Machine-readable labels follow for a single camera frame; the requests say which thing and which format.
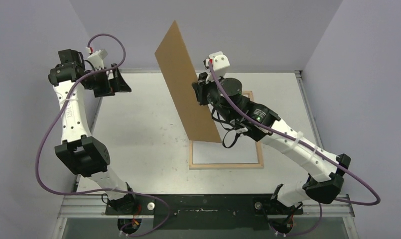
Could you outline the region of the brown backing board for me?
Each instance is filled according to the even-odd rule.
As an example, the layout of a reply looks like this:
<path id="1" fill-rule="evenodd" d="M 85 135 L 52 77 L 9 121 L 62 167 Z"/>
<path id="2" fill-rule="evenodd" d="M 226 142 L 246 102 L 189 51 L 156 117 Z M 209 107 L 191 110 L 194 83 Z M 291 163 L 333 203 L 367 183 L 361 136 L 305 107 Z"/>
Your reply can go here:
<path id="1" fill-rule="evenodd" d="M 191 84 L 197 81 L 197 75 L 177 21 L 173 21 L 154 54 L 188 139 L 221 142 L 209 108 L 196 100 Z"/>

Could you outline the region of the printed colour photo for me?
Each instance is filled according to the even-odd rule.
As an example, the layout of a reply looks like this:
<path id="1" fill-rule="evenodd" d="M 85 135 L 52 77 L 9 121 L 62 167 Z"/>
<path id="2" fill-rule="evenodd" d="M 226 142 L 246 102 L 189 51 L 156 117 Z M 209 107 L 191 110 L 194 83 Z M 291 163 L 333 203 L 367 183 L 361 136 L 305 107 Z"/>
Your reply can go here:
<path id="1" fill-rule="evenodd" d="M 261 144 L 246 136 L 240 136 L 233 147 L 236 134 L 229 132 L 222 134 L 225 145 L 214 142 L 191 141 L 190 162 L 192 165 L 242 165 L 246 167 L 263 166 L 263 152 Z"/>

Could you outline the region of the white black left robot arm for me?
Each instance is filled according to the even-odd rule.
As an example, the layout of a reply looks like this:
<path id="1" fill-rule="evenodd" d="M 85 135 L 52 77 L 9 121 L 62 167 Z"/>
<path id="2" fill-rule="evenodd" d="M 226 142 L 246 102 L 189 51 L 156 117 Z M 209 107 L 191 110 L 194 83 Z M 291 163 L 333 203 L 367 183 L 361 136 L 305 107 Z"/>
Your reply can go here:
<path id="1" fill-rule="evenodd" d="M 55 154 L 73 174 L 88 178 L 101 188 L 108 188 L 109 208 L 117 213 L 133 214 L 137 211 L 138 201 L 131 194 L 129 184 L 110 167 L 107 147 L 92 136 L 82 98 L 84 90 L 93 91 L 96 98 L 132 90 L 118 68 L 109 72 L 105 70 L 105 49 L 87 50 L 89 56 L 86 59 L 76 50 L 59 51 L 60 64 L 48 75 L 59 106 L 66 107 L 61 116 L 61 143 L 54 148 Z"/>

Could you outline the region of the light wooden picture frame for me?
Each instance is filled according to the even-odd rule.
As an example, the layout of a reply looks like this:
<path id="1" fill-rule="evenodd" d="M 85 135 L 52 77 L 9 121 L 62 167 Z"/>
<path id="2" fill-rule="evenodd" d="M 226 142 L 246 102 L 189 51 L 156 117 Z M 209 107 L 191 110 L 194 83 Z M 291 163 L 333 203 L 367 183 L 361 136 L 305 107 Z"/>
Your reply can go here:
<path id="1" fill-rule="evenodd" d="M 246 166 L 242 166 L 242 165 L 238 165 L 238 166 L 235 166 L 235 165 L 230 165 L 230 166 L 226 166 L 226 165 L 218 165 L 218 166 L 213 166 L 213 165 L 198 165 L 198 166 L 195 166 L 195 165 L 192 165 L 191 164 L 191 162 L 190 162 L 190 158 L 189 158 L 189 156 L 191 155 L 190 154 L 190 142 L 191 142 L 191 140 L 189 141 L 189 144 L 188 144 L 188 155 L 186 156 L 186 161 L 187 161 L 187 164 L 188 164 L 188 168 L 189 169 L 191 169 L 191 170 L 197 170 L 197 169 L 262 169 L 263 167 L 264 167 L 264 162 L 263 162 L 263 166 L 261 166 L 261 167 L 246 167 Z"/>

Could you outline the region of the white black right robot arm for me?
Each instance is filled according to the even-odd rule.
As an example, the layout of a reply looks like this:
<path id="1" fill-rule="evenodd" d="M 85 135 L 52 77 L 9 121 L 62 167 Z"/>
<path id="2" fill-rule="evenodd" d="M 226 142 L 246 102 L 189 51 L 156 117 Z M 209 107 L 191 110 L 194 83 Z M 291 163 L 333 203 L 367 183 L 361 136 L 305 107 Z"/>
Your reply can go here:
<path id="1" fill-rule="evenodd" d="M 242 95 L 242 83 L 238 79 L 220 77 L 214 82 L 208 81 L 208 76 L 206 72 L 201 73 L 191 86 L 198 104 L 211 106 L 214 121 L 229 125 L 228 130 L 235 130 L 237 137 L 244 135 L 276 149 L 308 173 L 305 183 L 276 187 L 271 197 L 272 210 L 282 214 L 306 200 L 331 204 L 344 183 L 345 172 L 338 167 L 347 169 L 350 157 L 319 148 L 273 110 Z"/>

